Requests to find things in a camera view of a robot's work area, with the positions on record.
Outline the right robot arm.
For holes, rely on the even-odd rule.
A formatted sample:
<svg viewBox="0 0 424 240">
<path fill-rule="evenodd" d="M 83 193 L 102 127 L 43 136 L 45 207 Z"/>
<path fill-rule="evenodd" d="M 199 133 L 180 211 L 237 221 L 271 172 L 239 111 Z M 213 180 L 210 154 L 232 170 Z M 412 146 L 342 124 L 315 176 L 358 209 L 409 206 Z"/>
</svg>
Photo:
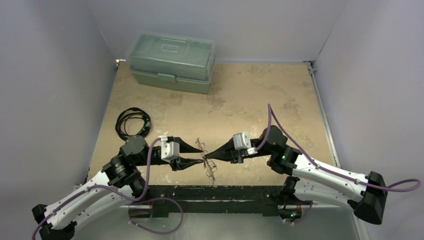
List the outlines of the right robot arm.
<svg viewBox="0 0 424 240">
<path fill-rule="evenodd" d="M 205 154 L 205 159 L 242 164 L 245 159 L 268 156 L 266 164 L 274 172 L 287 175 L 280 190 L 266 189 L 265 205 L 327 203 L 351 210 L 370 224 L 380 225 L 388 192 L 381 174 L 343 170 L 308 157 L 287 144 L 288 137 L 275 125 L 265 128 L 259 138 L 248 132 L 234 134 L 221 147 Z"/>
</svg>

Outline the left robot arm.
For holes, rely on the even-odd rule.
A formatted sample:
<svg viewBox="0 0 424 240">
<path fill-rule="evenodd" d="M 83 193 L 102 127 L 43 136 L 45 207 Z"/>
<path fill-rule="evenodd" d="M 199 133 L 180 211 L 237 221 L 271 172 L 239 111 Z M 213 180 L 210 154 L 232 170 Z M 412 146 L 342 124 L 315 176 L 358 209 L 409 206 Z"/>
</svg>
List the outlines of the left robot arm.
<svg viewBox="0 0 424 240">
<path fill-rule="evenodd" d="M 55 237 L 70 240 L 75 234 L 77 216 L 87 217 L 85 211 L 104 197 L 127 200 L 138 205 L 149 199 L 150 166 L 171 166 L 181 171 L 202 163 L 202 159 L 183 158 L 181 153 L 201 153 L 202 150 L 184 142 L 180 137 L 162 135 L 148 144 L 143 136 L 129 137 L 119 152 L 78 190 L 50 205 L 32 208 L 37 227 L 31 239 Z"/>
</svg>

